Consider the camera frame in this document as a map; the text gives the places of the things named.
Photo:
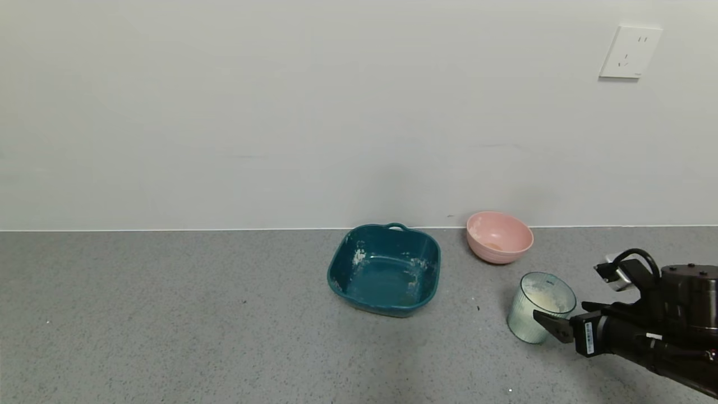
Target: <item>teal plastic basin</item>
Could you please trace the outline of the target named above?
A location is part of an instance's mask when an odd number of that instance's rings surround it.
[[[347,233],[327,281],[350,305],[384,316],[408,317],[439,286],[441,250],[428,234],[403,224],[367,224]]]

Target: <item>wall outlet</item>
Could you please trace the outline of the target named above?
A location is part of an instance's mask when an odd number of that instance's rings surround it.
[[[618,27],[600,77],[640,78],[651,61],[663,30]]]

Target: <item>robotic arm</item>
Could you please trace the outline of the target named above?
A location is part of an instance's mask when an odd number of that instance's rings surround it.
[[[640,255],[651,267],[648,271]],[[534,311],[533,318],[585,357],[616,354],[651,372],[718,398],[718,267],[671,265],[658,270],[641,249],[594,269],[614,290],[637,288],[633,304],[583,302],[569,319]]]

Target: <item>bowl rim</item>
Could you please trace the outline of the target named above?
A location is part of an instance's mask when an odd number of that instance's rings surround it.
[[[520,249],[520,250],[516,250],[516,251],[506,251],[506,250],[501,250],[501,249],[496,249],[496,248],[493,248],[493,247],[489,247],[488,245],[486,245],[486,244],[480,242],[479,240],[476,240],[476,237],[474,237],[474,236],[471,234],[471,231],[469,231],[469,223],[471,222],[471,219],[474,218],[474,216],[480,215],[480,214],[500,214],[500,215],[503,215],[503,216],[508,216],[509,218],[511,218],[511,219],[513,219],[513,220],[516,220],[518,223],[520,223],[520,224],[522,224],[524,227],[526,227],[526,229],[528,230],[528,233],[531,235],[531,242],[529,242],[529,243],[528,243],[528,246],[527,246],[526,248],[524,248],[524,249]],[[501,211],[478,211],[478,212],[476,212],[475,214],[469,216],[469,219],[466,220],[466,234],[467,234],[469,237],[471,237],[472,240],[474,240],[475,242],[481,244],[482,247],[487,248],[487,249],[489,249],[490,251],[496,252],[496,253],[498,253],[498,254],[502,254],[502,253],[503,253],[503,254],[520,254],[520,253],[522,253],[522,252],[528,251],[528,249],[530,249],[530,248],[533,246],[533,231],[531,231],[531,227],[529,227],[526,223],[523,223],[523,222],[522,222],[519,218],[517,218],[516,216],[512,216],[512,215],[510,215],[510,214],[507,214],[506,212],[501,212]]]

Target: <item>white wall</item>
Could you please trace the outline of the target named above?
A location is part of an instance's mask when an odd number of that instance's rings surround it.
[[[0,229],[718,224],[718,1],[2,0]],[[597,79],[620,23],[665,29]]]

